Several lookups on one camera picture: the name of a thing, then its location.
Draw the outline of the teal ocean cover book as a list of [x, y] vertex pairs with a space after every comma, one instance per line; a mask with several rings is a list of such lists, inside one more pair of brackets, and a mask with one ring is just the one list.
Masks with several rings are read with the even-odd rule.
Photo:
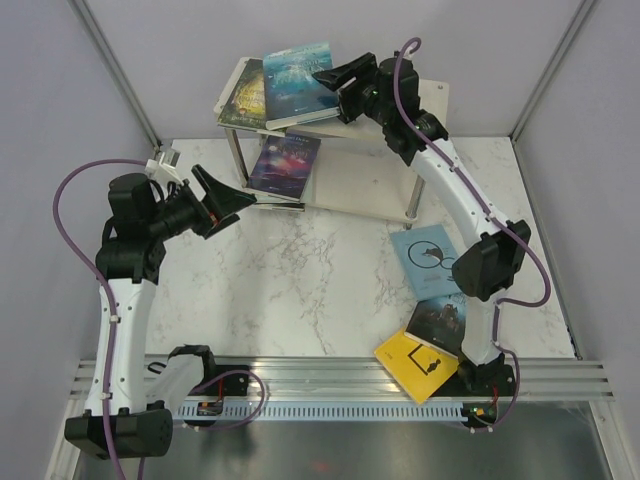
[[264, 56], [266, 128], [286, 129], [337, 117], [337, 94], [313, 77], [314, 73], [332, 68], [328, 42], [289, 48]]

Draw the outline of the purple Robinson Crusoe book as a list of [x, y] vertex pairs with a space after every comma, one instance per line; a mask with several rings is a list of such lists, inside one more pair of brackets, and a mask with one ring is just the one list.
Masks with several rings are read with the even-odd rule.
[[300, 201], [320, 145], [321, 140], [314, 137], [268, 136], [249, 176], [248, 190]]

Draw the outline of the black Moon and Sixpence book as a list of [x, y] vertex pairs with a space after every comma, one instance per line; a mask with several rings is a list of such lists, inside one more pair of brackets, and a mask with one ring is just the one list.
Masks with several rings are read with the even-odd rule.
[[272, 210], [272, 211], [293, 211], [304, 212], [306, 206], [302, 203], [290, 202], [257, 202], [252, 205], [255, 209]]

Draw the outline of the pale green G book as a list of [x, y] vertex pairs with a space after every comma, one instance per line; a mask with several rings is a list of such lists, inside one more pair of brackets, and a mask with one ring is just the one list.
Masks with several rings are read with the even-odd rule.
[[312, 163], [305, 155], [263, 150], [246, 191], [255, 195], [258, 202], [309, 203], [314, 193]]

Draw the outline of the green yellow fantasy book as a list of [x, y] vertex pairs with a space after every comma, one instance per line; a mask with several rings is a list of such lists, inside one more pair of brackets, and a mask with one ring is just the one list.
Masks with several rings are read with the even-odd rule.
[[263, 61], [248, 59], [218, 116], [223, 126], [248, 130], [266, 128]]

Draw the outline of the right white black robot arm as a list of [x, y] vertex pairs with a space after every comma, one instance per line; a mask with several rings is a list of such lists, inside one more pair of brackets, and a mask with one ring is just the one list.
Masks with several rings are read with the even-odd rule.
[[529, 225], [509, 220], [471, 178], [441, 121], [422, 108], [409, 59], [395, 54], [379, 62], [366, 53], [313, 77], [337, 94], [343, 123], [366, 116], [381, 127], [387, 146], [435, 191], [458, 227], [466, 250], [452, 274], [467, 298], [467, 317], [456, 378], [464, 391], [482, 392], [503, 372], [495, 309], [522, 266]]

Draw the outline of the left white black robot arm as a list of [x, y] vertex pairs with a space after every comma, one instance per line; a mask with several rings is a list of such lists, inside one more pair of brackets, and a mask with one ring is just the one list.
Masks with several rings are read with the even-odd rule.
[[192, 167], [204, 191], [150, 162], [109, 184], [111, 216], [88, 266], [100, 284], [101, 320], [94, 377], [83, 412], [67, 419], [65, 439], [101, 460], [161, 457], [172, 439], [173, 415], [191, 394], [222, 393], [225, 372], [206, 345], [174, 348], [145, 386], [150, 310], [168, 240], [191, 231], [208, 239], [236, 223], [253, 195]]

